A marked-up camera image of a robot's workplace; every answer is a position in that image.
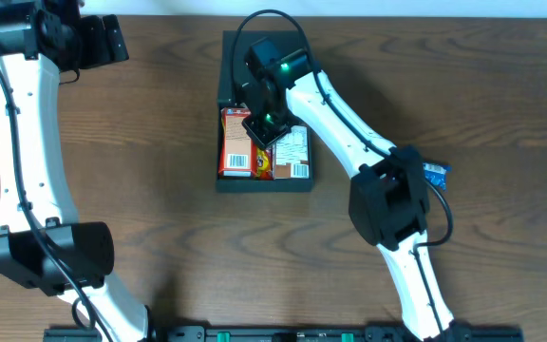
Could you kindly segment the brown white small carton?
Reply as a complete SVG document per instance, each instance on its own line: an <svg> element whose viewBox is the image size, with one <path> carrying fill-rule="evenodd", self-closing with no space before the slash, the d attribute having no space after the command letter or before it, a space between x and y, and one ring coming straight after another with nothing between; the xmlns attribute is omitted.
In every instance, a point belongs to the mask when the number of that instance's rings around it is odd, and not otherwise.
<svg viewBox="0 0 547 342"><path fill-rule="evenodd" d="M307 179L310 176L308 128L295 125L291 132L275 143L273 177Z"/></svg>

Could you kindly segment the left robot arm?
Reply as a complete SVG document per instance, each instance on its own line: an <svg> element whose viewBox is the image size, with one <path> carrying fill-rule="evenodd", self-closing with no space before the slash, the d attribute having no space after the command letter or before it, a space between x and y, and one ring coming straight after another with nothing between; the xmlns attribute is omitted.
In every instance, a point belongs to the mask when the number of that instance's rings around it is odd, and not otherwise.
<svg viewBox="0 0 547 342"><path fill-rule="evenodd" d="M68 303L47 341L149 341L148 308L114 273L108 226L83 222L66 182L62 75L126 61L115 15L77 1L0 1L0 275Z"/></svg>

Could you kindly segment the orange red cardboard box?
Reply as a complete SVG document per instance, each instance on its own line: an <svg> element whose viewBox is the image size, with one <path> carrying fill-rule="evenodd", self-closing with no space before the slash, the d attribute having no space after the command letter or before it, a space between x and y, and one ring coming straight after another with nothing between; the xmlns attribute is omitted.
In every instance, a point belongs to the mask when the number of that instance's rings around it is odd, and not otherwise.
<svg viewBox="0 0 547 342"><path fill-rule="evenodd" d="M243 121L251 115L248 108L221 110L223 142L218 173L221 177L251 178L256 175L256 148Z"/></svg>

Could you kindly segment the blue snack bar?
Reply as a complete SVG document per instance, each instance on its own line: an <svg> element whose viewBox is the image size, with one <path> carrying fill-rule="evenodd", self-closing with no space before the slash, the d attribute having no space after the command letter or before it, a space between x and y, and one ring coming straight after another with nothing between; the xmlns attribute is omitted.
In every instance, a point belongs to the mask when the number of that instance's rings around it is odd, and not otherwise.
<svg viewBox="0 0 547 342"><path fill-rule="evenodd" d="M446 190L447 174L451 171L449 165L439 165L431 162L424 162L424 176L435 186Z"/></svg>

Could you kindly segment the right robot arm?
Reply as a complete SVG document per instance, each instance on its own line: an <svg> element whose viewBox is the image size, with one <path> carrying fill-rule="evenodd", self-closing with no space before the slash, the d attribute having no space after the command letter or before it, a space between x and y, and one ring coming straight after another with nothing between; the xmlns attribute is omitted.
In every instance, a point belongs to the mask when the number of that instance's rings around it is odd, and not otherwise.
<svg viewBox="0 0 547 342"><path fill-rule="evenodd" d="M284 56L263 38L244 60L264 95L243 123L250 138L265 149L303 123L325 143L349 176L350 220L384 257L405 327L420 341L448 339L454 316L438 286L427 236L427 194L435 188L419 152L372 130L313 66L308 49Z"/></svg>

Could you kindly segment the black gift box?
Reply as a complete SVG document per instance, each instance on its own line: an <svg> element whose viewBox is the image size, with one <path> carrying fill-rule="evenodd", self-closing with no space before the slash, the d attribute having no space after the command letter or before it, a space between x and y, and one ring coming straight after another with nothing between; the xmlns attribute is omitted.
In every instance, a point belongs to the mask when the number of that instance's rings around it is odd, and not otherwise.
<svg viewBox="0 0 547 342"><path fill-rule="evenodd" d="M222 161L223 127L222 110L225 107L234 107L235 98L232 96L232 81L230 77L230 56L235 30L224 30L222 33L221 67L219 72L217 91L218 132L217 132L217 164ZM245 66L244 58L249 46L262 38L268 38L280 53L289 54L303 46L299 34L295 30L247 30L242 31L236 43L234 54L234 79L237 83L250 85L255 78ZM217 174L216 190L219 193L309 193L314 185L313 172L310 171L306 179L278 179L256 180L254 178L224 177Z"/></svg>

